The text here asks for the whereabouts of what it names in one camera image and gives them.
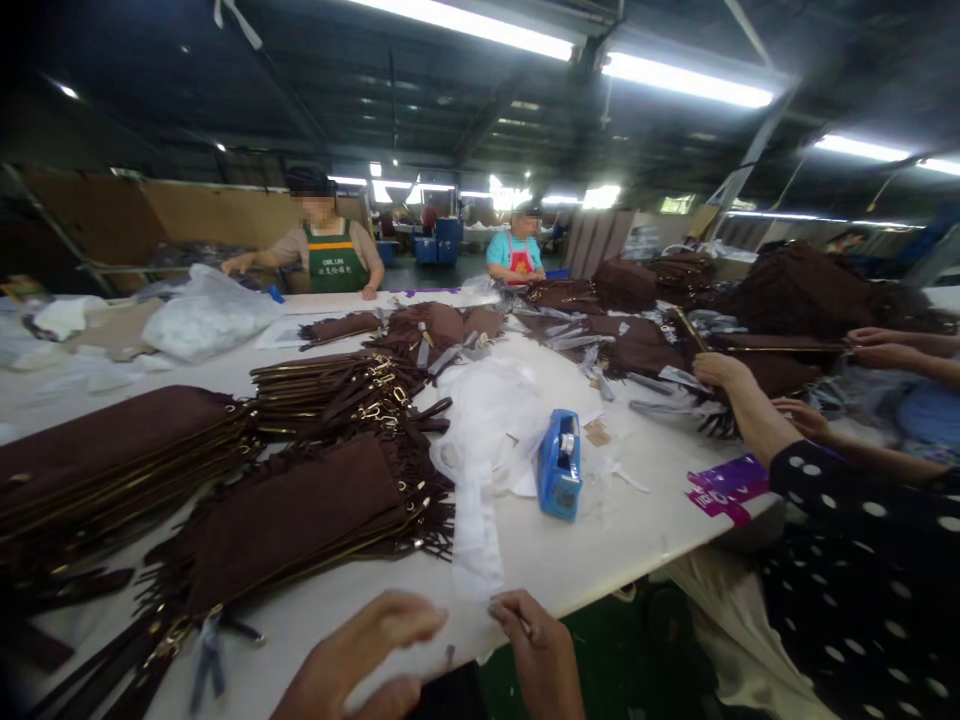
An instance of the blue tape dispenser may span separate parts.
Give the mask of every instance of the blue tape dispenser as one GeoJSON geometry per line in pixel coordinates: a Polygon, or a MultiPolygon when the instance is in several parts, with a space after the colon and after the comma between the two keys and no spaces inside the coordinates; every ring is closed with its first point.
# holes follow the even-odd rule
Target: blue tape dispenser
{"type": "Polygon", "coordinates": [[[570,410],[554,410],[540,443],[537,494],[540,509],[563,520],[575,520],[580,498],[580,418],[570,410]]]}

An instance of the red apron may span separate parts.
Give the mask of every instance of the red apron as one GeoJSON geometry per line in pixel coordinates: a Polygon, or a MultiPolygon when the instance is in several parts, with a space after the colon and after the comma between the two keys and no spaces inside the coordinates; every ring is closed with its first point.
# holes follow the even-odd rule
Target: red apron
{"type": "MultiPolygon", "coordinates": [[[[510,248],[510,272],[530,273],[536,270],[533,267],[533,258],[530,257],[529,241],[523,244],[523,250],[515,250],[513,247],[513,235],[507,233],[507,245],[510,248]]],[[[525,280],[512,280],[507,285],[526,285],[525,280]]]]}

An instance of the purple label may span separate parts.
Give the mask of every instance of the purple label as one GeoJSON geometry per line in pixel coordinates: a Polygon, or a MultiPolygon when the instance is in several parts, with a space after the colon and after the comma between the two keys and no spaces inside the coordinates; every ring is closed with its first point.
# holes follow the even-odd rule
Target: purple label
{"type": "Polygon", "coordinates": [[[403,293],[403,294],[406,295],[407,297],[413,297],[414,295],[420,295],[420,294],[423,294],[423,293],[448,292],[448,293],[450,293],[450,294],[452,294],[452,295],[456,295],[456,294],[457,294],[458,292],[460,292],[462,289],[463,289],[463,288],[428,288],[428,289],[426,289],[426,290],[394,290],[394,291],[393,291],[393,294],[396,295],[396,294],[398,294],[398,293],[403,293]]]}
{"type": "Polygon", "coordinates": [[[725,513],[736,526],[750,522],[750,513],[742,503],[770,491],[767,471],[753,455],[703,472],[687,473],[687,479],[694,487],[686,495],[695,505],[710,517],[725,513]]]}

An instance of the black cap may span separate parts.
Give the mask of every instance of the black cap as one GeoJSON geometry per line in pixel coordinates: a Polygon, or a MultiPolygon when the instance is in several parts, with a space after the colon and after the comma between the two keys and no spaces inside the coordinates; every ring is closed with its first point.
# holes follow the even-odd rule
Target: black cap
{"type": "Polygon", "coordinates": [[[513,209],[511,217],[543,217],[543,210],[533,202],[520,203],[513,209]]]}
{"type": "Polygon", "coordinates": [[[337,184],[320,171],[297,166],[287,170],[287,187],[293,196],[336,197],[337,184]]]}

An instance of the woman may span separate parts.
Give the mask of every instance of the woman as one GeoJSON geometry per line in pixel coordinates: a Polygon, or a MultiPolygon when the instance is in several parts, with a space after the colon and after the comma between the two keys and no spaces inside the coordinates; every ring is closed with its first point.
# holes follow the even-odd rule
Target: woman
{"type": "Polygon", "coordinates": [[[245,273],[253,265],[278,268],[300,260],[315,293],[357,292],[375,300],[383,261],[360,223],[337,215],[337,184],[306,167],[290,168],[287,187],[303,210],[303,225],[269,250],[243,253],[223,263],[223,272],[245,273]]]}
{"type": "Polygon", "coordinates": [[[498,232],[487,247],[487,272],[494,280],[523,285],[545,280],[547,273],[540,261],[536,235],[540,228],[540,210],[518,207],[510,217],[510,230],[498,232]]]}
{"type": "Polygon", "coordinates": [[[960,474],[771,402],[734,358],[701,354],[694,369],[806,514],[754,563],[707,548],[670,566],[722,629],[698,631],[721,699],[781,718],[960,717],[960,474]]]}

